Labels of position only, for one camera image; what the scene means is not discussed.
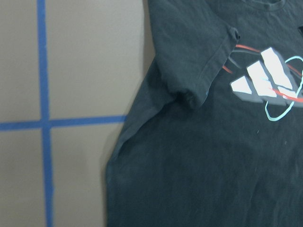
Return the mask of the black t-shirt with logo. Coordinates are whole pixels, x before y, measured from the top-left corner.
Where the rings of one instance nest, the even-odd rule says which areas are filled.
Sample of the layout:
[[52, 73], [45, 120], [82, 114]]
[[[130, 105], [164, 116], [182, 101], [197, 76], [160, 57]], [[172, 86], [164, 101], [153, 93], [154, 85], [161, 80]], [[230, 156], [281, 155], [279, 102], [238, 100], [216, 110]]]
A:
[[107, 225], [302, 226], [302, 1], [148, 7], [155, 57], [107, 163]]

